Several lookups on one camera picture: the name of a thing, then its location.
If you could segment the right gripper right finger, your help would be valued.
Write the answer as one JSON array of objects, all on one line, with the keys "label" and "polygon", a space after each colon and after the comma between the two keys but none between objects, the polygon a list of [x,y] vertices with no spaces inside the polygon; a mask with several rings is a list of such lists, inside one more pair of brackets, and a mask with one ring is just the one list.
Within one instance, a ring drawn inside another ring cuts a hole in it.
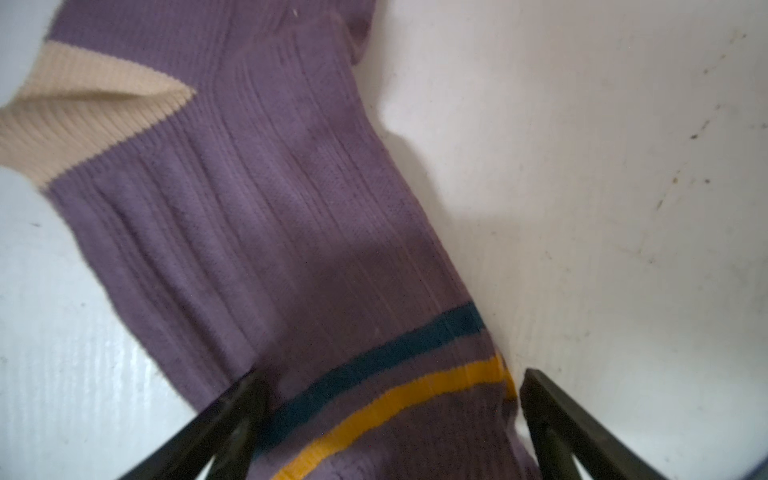
[{"label": "right gripper right finger", "polygon": [[578,465],[593,479],[664,479],[542,371],[525,371],[520,401],[544,479],[579,479]]}]

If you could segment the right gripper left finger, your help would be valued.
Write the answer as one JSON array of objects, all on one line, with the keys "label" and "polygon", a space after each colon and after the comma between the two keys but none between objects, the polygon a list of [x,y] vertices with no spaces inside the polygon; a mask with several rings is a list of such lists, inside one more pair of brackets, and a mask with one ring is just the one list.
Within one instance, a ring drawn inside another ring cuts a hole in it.
[{"label": "right gripper left finger", "polygon": [[244,479],[267,413],[268,386],[252,370],[237,380],[123,480]]}]

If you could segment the purple sock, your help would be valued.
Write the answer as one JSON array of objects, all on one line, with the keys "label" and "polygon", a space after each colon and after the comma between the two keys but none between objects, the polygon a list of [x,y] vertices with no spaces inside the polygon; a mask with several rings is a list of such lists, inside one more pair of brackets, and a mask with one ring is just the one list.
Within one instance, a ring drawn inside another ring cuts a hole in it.
[{"label": "purple sock", "polygon": [[258,371],[253,479],[535,479],[514,385],[352,68],[371,1],[66,1],[1,162],[194,407]]}]

